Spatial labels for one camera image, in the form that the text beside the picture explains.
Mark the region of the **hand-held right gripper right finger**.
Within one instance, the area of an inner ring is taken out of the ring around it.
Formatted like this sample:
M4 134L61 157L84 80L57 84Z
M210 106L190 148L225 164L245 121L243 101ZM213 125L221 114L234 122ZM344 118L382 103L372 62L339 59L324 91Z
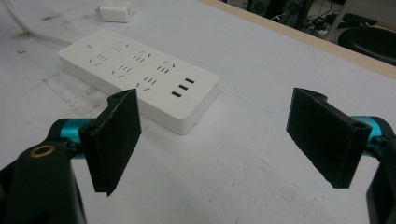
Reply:
M336 189L347 189L363 154L380 158L388 123L375 116L348 116L321 93L295 88L287 132L297 147Z

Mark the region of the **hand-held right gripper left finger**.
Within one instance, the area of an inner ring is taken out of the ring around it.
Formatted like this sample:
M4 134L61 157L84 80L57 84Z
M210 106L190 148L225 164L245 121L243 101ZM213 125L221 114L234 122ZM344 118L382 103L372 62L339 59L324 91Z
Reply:
M112 194L141 134L137 90L115 93L94 119L59 119L47 139L59 141L73 158L83 157L94 190Z

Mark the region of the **white power strip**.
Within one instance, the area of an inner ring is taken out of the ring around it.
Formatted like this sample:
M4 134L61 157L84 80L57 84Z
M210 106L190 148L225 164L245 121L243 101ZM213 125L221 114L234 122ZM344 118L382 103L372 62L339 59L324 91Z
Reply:
M58 57L65 71L108 95L135 89L140 113L177 134L195 125L218 92L217 75L109 30Z

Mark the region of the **black round stool seat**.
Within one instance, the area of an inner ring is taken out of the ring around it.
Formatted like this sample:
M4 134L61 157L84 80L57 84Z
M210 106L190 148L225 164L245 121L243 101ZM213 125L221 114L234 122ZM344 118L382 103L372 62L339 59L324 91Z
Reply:
M395 32L375 27L350 28L340 34L338 45L396 66Z

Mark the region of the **white charger plug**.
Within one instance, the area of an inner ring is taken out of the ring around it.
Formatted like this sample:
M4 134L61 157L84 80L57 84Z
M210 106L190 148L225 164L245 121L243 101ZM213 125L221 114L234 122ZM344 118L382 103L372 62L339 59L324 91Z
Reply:
M104 0L97 8L101 19L107 22L129 22L132 18L131 0Z

